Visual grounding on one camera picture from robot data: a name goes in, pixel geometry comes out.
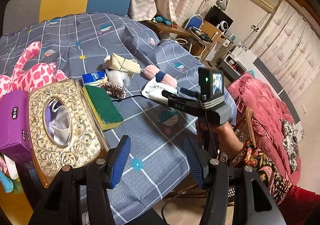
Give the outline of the floral sleeved right forearm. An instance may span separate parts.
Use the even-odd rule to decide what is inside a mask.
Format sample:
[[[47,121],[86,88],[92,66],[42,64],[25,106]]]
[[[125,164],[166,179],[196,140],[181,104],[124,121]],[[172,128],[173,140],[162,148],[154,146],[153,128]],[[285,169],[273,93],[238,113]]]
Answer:
[[[319,194],[291,184],[262,150],[250,142],[236,140],[228,156],[232,167],[248,165],[257,172],[286,224],[319,224]]]

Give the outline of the person's right hand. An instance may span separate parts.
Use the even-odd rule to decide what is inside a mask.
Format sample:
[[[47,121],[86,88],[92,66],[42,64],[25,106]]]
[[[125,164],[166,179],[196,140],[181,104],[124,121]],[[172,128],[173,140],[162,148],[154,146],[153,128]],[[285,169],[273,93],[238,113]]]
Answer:
[[[235,158],[244,150],[244,144],[240,142],[229,122],[220,126],[209,124],[209,130],[217,135],[219,150],[226,153],[229,159]]]

